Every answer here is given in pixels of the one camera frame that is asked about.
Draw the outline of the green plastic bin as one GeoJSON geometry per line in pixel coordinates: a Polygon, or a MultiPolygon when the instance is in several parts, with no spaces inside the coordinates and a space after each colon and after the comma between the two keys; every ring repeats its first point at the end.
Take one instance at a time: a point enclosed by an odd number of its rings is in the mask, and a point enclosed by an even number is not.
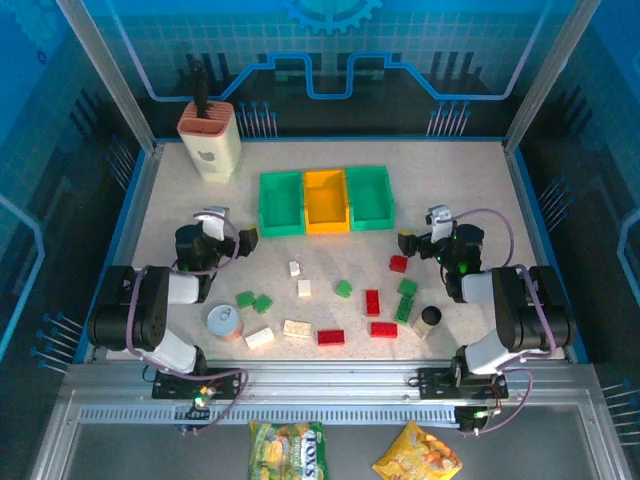
{"type": "Polygon", "coordinates": [[[352,231],[389,230],[395,226],[395,201],[385,166],[345,169],[352,231]]]}
{"type": "Polygon", "coordinates": [[[260,175],[259,223],[266,238],[305,234],[304,193],[301,172],[260,175]]]}

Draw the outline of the yellow orange snack bag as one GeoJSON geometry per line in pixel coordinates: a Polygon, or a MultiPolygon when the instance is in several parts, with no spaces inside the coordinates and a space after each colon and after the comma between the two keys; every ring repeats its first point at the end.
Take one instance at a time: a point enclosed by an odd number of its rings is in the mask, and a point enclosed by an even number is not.
{"type": "Polygon", "coordinates": [[[451,480],[463,462],[437,437],[409,421],[372,469],[382,480],[451,480]]]}

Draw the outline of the black-lidded spice jar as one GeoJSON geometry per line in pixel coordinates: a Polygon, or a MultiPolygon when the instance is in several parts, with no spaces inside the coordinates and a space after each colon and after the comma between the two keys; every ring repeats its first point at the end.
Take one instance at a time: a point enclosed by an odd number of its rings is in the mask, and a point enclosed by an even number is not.
{"type": "Polygon", "coordinates": [[[421,339],[425,340],[431,330],[438,326],[441,322],[442,313],[436,306],[427,306],[421,310],[418,317],[412,324],[414,333],[421,339]]]}

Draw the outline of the tin can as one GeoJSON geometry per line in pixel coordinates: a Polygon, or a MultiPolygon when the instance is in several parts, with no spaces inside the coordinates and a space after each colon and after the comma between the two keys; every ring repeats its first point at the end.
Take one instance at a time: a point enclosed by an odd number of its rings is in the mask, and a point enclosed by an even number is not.
{"type": "Polygon", "coordinates": [[[239,311],[228,304],[214,306],[207,315],[206,326],[212,335],[225,342],[240,339],[244,331],[239,311]]]}

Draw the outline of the green yellow snack bag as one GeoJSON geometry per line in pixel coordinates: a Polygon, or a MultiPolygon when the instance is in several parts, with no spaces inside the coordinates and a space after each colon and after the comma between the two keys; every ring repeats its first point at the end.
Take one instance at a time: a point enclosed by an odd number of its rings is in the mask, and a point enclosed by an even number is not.
{"type": "Polygon", "coordinates": [[[330,480],[324,425],[251,421],[248,480],[330,480]]]}

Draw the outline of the aluminium frame rail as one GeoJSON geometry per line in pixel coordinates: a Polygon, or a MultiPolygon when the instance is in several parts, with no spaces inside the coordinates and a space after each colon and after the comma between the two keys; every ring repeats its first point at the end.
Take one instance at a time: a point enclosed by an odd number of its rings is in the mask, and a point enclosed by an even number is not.
{"type": "MultiPolygon", "coordinates": [[[[419,393],[408,385],[420,368],[449,368],[447,360],[417,361],[220,361],[217,368],[240,367],[249,382],[242,401],[267,404],[413,404],[419,393]]],[[[561,404],[599,392],[591,365],[562,360],[534,360],[524,368],[534,377],[530,401],[561,404]]],[[[151,384],[134,361],[69,367],[59,390],[77,403],[142,403],[151,399],[151,384]]]]}

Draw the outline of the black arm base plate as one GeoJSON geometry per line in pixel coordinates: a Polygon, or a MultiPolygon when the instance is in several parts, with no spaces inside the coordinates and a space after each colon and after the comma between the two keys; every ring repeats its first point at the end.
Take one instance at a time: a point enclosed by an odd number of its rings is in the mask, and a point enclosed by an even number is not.
{"type": "Polygon", "coordinates": [[[457,378],[449,368],[417,370],[422,400],[504,400],[509,397],[506,378],[468,374],[457,378]]]}
{"type": "Polygon", "coordinates": [[[152,386],[152,398],[161,400],[193,400],[202,386],[218,384],[214,400],[232,400],[240,389],[242,374],[225,376],[215,380],[186,380],[173,375],[157,372],[152,386]]]}

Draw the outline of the cream knife block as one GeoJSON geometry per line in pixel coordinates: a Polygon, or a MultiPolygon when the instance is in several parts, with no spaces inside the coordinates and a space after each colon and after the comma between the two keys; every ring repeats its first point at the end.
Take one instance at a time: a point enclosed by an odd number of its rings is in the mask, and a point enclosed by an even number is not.
{"type": "Polygon", "coordinates": [[[241,139],[233,106],[209,101],[206,118],[194,101],[187,104],[177,131],[196,170],[205,181],[228,183],[241,156],[241,139]]]}

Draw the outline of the yellow plastic bin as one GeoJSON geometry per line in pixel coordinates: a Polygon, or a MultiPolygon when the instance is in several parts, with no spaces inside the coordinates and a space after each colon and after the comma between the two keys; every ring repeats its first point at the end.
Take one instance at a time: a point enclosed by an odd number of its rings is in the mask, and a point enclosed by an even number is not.
{"type": "Polygon", "coordinates": [[[344,169],[303,173],[306,233],[337,234],[350,231],[350,204],[344,169]]]}

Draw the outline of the long white lego brick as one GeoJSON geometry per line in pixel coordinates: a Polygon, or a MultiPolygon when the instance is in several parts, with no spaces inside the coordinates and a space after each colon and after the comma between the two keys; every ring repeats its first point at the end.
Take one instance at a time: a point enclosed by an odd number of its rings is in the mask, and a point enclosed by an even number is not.
{"type": "Polygon", "coordinates": [[[245,337],[245,342],[250,350],[256,350],[274,340],[275,336],[270,327],[265,327],[245,337]]]}

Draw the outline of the aluminium frame post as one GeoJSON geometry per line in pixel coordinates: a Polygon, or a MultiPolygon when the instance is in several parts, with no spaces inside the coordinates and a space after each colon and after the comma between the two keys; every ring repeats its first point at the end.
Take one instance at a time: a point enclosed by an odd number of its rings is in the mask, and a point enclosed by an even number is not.
{"type": "Polygon", "coordinates": [[[601,0],[575,1],[507,131],[503,145],[506,156],[515,154],[600,3],[601,0]]]}
{"type": "Polygon", "coordinates": [[[140,147],[146,154],[153,154],[156,138],[83,1],[55,1],[140,147]]]}

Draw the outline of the aluminium side rail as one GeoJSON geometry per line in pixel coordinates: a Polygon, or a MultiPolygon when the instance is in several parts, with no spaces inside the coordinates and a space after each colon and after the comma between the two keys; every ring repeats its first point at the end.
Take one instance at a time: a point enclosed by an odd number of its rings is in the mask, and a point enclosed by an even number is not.
{"type": "Polygon", "coordinates": [[[73,364],[85,363],[90,354],[88,322],[97,305],[99,293],[108,269],[112,265],[129,265],[134,257],[160,160],[164,153],[164,145],[164,142],[159,142],[153,153],[148,154],[142,151],[138,156],[103,268],[89,305],[85,326],[72,360],[73,364]]]}
{"type": "Polygon", "coordinates": [[[506,153],[505,158],[516,196],[518,197],[534,258],[538,264],[549,265],[554,268],[568,303],[570,304],[569,293],[553,251],[549,232],[544,224],[542,212],[538,205],[538,197],[534,191],[533,183],[520,148],[517,147],[513,153],[506,153]]]}

